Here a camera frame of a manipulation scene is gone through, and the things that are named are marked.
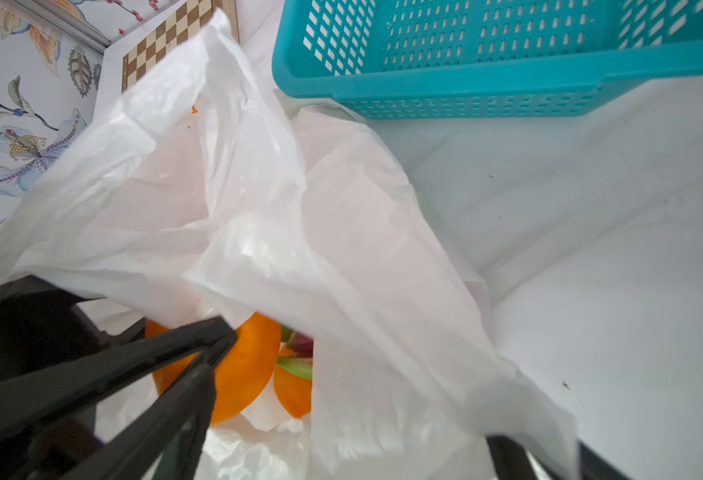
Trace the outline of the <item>orange fruit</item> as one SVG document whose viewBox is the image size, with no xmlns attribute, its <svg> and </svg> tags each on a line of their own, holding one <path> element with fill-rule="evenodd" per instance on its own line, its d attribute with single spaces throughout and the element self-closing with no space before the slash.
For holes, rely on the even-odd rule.
<svg viewBox="0 0 703 480">
<path fill-rule="evenodd" d="M 281 346 L 281 326 L 255 313 L 236 330 L 237 340 L 214 370 L 216 399 L 210 420 L 223 424 L 241 414 L 267 386 Z"/>
<path fill-rule="evenodd" d="M 297 357 L 281 348 L 273 373 L 273 388 L 281 406 L 296 419 L 311 412 L 312 368 L 310 357 Z"/>
</svg>

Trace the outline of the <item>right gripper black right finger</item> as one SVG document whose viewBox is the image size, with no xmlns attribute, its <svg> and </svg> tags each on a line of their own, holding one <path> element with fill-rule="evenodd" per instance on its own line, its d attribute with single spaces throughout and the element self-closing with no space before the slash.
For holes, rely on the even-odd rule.
<svg viewBox="0 0 703 480">
<path fill-rule="evenodd" d="M 537 459 L 521 444 L 507 436 L 489 436 L 487 446 L 493 460 L 493 468 L 500 480 L 543 479 L 543 476 L 537 473 L 535 466 L 539 466 L 539 471 L 545 472 L 547 478 L 561 479 L 561 476 L 552 470 L 547 462 Z M 579 443 L 579 479 L 629 480 L 629 476 L 581 442 Z"/>
</svg>

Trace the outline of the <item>white plastic bag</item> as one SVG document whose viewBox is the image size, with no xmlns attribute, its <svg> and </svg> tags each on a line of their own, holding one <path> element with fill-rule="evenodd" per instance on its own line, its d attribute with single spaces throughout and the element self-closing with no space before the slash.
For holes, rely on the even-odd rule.
<svg viewBox="0 0 703 480">
<path fill-rule="evenodd" d="M 483 329 L 379 136 L 286 113 L 226 15 L 96 118 L 0 226 L 0 284 L 31 274 L 169 327 L 252 312 L 313 338 L 306 425 L 207 443 L 217 478 L 483 479 L 513 438 L 579 478 L 573 416 Z"/>
</svg>

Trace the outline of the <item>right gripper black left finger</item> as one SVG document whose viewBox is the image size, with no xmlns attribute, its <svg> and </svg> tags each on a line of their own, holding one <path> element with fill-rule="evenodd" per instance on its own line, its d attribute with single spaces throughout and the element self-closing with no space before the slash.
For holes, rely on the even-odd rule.
<svg viewBox="0 0 703 480">
<path fill-rule="evenodd" d="M 237 340 L 220 319 L 187 325 L 0 382 L 0 479 L 191 479 L 216 399 L 215 367 Z M 115 438 L 76 418 L 145 376 L 189 366 Z"/>
</svg>

